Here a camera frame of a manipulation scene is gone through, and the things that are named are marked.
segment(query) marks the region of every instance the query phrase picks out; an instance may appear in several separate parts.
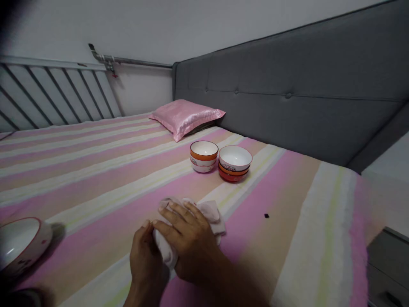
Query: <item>right hand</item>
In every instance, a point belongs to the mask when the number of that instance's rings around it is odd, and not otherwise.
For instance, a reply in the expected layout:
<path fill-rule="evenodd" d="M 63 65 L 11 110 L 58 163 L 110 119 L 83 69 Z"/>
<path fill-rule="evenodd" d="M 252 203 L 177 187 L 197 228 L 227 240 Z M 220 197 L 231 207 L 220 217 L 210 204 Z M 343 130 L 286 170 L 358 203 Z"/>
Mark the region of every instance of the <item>right hand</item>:
<path fill-rule="evenodd" d="M 178 252 L 175 271 L 179 278 L 194 284 L 206 282 L 210 278 L 208 274 L 226 259 L 216 244 L 210 225 L 191 203 L 184 203 L 187 209 L 173 202 L 169 206 L 179 215 L 166 208 L 159 208 L 159 213 L 173 227 L 159 220 L 153 221 L 153 227 Z"/>

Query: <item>striped bed sheet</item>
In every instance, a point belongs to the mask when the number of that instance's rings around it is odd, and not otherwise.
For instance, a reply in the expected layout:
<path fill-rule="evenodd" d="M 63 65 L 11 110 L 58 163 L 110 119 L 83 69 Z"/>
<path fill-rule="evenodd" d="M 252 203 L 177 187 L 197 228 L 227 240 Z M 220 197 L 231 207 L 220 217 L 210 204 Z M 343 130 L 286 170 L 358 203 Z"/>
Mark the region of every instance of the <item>striped bed sheet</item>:
<path fill-rule="evenodd" d="M 43 289 L 55 305 L 121 306 L 133 233 L 173 195 L 217 202 L 227 227 L 222 251 L 272 305 L 366 306 L 360 176 L 220 127 L 175 143 L 148 115 L 19 131 L 0 141 L 1 223 L 38 217 L 64 233 L 19 288 Z M 217 168 L 196 173 L 189 160 L 196 140 L 248 149 L 248 177 L 232 184 Z M 161 305 L 200 305 L 195 292 L 173 273 Z"/>

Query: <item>white wall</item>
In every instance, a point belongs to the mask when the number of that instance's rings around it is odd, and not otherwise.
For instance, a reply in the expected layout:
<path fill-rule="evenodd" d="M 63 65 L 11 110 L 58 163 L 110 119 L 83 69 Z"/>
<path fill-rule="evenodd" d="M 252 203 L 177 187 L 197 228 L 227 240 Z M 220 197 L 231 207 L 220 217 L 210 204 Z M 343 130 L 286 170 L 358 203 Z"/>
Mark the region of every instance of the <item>white wall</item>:
<path fill-rule="evenodd" d="M 93 63 L 93 43 L 100 53 L 172 64 L 377 2 L 36 0 L 12 26 L 3 54 Z M 118 72 L 113 90 L 127 115 L 171 100 L 168 71 Z"/>
<path fill-rule="evenodd" d="M 409 237 L 409 132 L 362 176 L 372 188 L 374 227 L 386 225 Z"/>

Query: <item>hand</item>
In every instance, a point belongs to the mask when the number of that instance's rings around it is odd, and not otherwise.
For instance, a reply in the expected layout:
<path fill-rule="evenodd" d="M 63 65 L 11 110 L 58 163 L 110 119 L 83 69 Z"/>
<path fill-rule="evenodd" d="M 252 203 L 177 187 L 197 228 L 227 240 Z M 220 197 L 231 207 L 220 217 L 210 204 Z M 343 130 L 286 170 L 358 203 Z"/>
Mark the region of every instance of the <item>hand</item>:
<path fill-rule="evenodd" d="M 130 265 L 132 282 L 124 306 L 158 306 L 164 290 L 162 255 L 152 236 L 153 226 L 146 220 L 132 242 Z"/>
<path fill-rule="evenodd" d="M 179 278 L 200 284 L 210 279 L 210 272 L 226 259 L 216 244 L 216 239 L 207 219 L 191 203 L 184 203 L 183 208 L 170 202 L 174 212 L 159 208 L 159 213 L 173 227 L 155 220 L 155 227 L 178 252 L 179 258 L 175 271 Z"/>

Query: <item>white cloth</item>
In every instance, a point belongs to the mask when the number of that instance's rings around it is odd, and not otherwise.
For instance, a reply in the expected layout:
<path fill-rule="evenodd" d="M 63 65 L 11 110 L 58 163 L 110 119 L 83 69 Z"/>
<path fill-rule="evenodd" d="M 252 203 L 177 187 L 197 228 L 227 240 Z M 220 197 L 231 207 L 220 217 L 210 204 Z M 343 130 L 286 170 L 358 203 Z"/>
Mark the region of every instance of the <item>white cloth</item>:
<path fill-rule="evenodd" d="M 207 218 L 207 221 L 210 224 L 210 228 L 212 229 L 212 232 L 215 235 L 216 243 L 217 245 L 220 244 L 221 236 L 226 233 L 226 227 L 223 217 L 220 214 L 215 201 L 207 201 L 204 203 L 196 204 L 193 200 L 191 200 L 188 197 L 182 198 L 182 201 L 175 197 L 167 197 L 159 202 L 159 206 L 163 208 L 167 207 L 170 211 L 172 211 L 172 209 L 168 207 L 168 204 L 171 201 L 177 203 L 182 207 L 184 207 L 183 201 L 195 205 L 200 210 L 200 212 Z M 166 224 L 170 225 L 170 223 L 162 216 L 159 219 L 165 222 Z M 156 245 L 161 251 L 163 262 L 167 265 L 167 267 L 169 267 L 170 270 L 172 270 L 175 267 L 176 262 L 178 261 L 178 253 L 172 246 L 170 246 L 170 244 L 166 241 L 164 236 L 156 229 L 153 231 L 153 237 L 155 238 Z"/>

